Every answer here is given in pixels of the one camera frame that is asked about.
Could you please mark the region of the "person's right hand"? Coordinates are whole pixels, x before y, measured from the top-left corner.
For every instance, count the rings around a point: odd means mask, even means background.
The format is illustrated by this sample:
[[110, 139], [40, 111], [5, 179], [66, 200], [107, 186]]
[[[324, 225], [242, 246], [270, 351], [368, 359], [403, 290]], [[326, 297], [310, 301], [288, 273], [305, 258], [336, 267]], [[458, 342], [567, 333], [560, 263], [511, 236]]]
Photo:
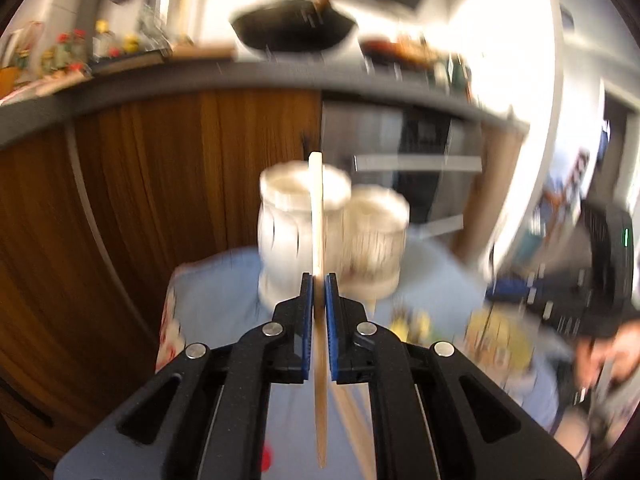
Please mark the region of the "person's right hand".
[[605, 363], [612, 378], [624, 382], [639, 365], [639, 321], [629, 321], [610, 339], [579, 339], [575, 347], [574, 376], [578, 388], [591, 388]]

